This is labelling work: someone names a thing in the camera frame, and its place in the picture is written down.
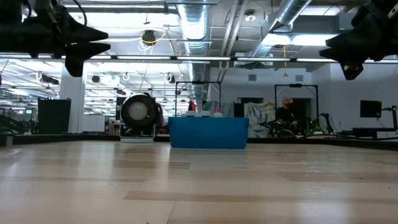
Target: black screen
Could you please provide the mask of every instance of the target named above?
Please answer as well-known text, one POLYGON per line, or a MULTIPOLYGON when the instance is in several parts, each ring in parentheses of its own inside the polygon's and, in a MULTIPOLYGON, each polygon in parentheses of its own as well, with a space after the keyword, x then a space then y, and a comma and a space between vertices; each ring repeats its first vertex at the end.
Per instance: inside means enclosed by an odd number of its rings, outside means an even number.
POLYGON ((361 118, 380 118, 381 101, 361 100, 361 118))

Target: ceiling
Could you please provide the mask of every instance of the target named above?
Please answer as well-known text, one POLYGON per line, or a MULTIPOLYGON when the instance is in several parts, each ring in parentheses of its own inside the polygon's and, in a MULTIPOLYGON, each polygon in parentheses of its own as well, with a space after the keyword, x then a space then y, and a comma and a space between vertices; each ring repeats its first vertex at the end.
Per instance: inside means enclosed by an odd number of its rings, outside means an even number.
MULTIPOLYGON (((64 5, 70 6, 71 16, 78 22, 83 23, 84 19, 82 13, 78 10, 72 10, 73 1, 64 0, 64 5)), ((148 2, 144 1, 129 1, 129 0, 80 0, 82 6, 120 6, 129 4, 140 4, 142 7, 148 2)), ((306 16, 335 16, 341 11, 355 11, 357 6, 366 1, 318 1, 313 0, 311 5, 307 7, 302 15, 306 16)), ((210 36, 208 41, 210 43, 210 55, 219 55, 221 46, 226 32, 226 19, 228 18, 231 9, 232 1, 220 0, 218 4, 211 7, 210 13, 210 36)), ((246 9, 253 9, 256 19, 252 22, 247 22, 244 19, 240 24, 237 34, 237 39, 234 42, 231 54, 245 53, 252 51, 261 39, 261 26, 266 15, 278 10, 280 5, 279 0, 249 0, 246 9)), ((178 15, 175 14, 131 14, 131 13, 86 13, 88 26, 105 31, 109 34, 109 39, 104 40, 111 44, 111 50, 105 52, 105 55, 183 55, 185 53, 182 30, 178 15), (160 39, 152 49, 143 50, 139 44, 141 42, 141 34, 144 30, 154 30, 157 39, 160 39)), ((318 51, 324 47, 322 46, 302 46, 302 45, 286 45, 285 48, 272 48, 270 54, 274 57, 303 57, 315 58, 318 56, 318 51)), ((12 108, 14 106, 21 106, 17 104, 16 100, 22 100, 22 105, 34 107, 36 105, 35 98, 51 97, 57 98, 59 95, 59 85, 49 85, 43 83, 41 75, 52 77, 58 81, 62 81, 62 62, 48 61, 23 61, 23 60, 0 60, 0 68, 2 71, 2 108, 12 108), (19 86, 25 89, 5 90, 7 87, 19 86)), ((271 68, 278 71, 284 68, 284 63, 275 63, 271 68)), ((305 73, 305 69, 312 65, 306 63, 291 64, 290 68, 302 68, 300 73, 305 73)), ((181 63, 119 63, 119 62, 95 62, 85 63, 84 68, 86 74, 86 108, 87 112, 94 111, 93 105, 99 104, 105 108, 103 111, 96 110, 96 112, 114 114, 114 103, 109 102, 116 98, 115 90, 100 90, 100 88, 130 88, 133 92, 138 92, 142 88, 144 91, 148 88, 158 89, 152 93, 156 97, 164 98, 173 96, 172 90, 175 85, 165 82, 164 76, 172 74, 176 80, 190 81, 188 64, 181 63), (101 77, 100 83, 93 83, 91 81, 94 75, 101 77)), ((234 76, 240 74, 239 70, 229 71, 227 75, 230 78, 226 79, 226 83, 238 85, 240 82, 234 76)), ((218 71, 212 68, 211 79, 214 80, 218 75, 218 71)), ((245 85, 252 85, 252 83, 244 82, 245 85)), ((188 93, 183 91, 180 96, 181 99, 187 99, 188 93)))

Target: column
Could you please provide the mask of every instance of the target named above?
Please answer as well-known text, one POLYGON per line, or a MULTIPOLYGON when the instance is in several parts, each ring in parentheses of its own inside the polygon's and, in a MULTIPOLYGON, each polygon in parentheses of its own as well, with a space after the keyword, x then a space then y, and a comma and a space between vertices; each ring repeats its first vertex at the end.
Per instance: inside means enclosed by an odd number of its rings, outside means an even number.
POLYGON ((68 133, 83 132, 83 118, 85 112, 86 75, 72 77, 65 65, 62 66, 60 99, 71 99, 68 133))

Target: man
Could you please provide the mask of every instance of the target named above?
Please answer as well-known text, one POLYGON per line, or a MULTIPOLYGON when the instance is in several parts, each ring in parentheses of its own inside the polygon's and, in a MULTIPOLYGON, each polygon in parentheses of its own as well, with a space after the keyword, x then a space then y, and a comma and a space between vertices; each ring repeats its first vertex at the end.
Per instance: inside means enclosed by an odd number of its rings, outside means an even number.
POLYGON ((293 99, 289 97, 284 97, 282 100, 283 107, 278 108, 275 114, 275 118, 278 122, 283 124, 285 127, 289 129, 297 128, 297 120, 294 118, 293 112, 290 109, 290 104, 293 102, 293 99))

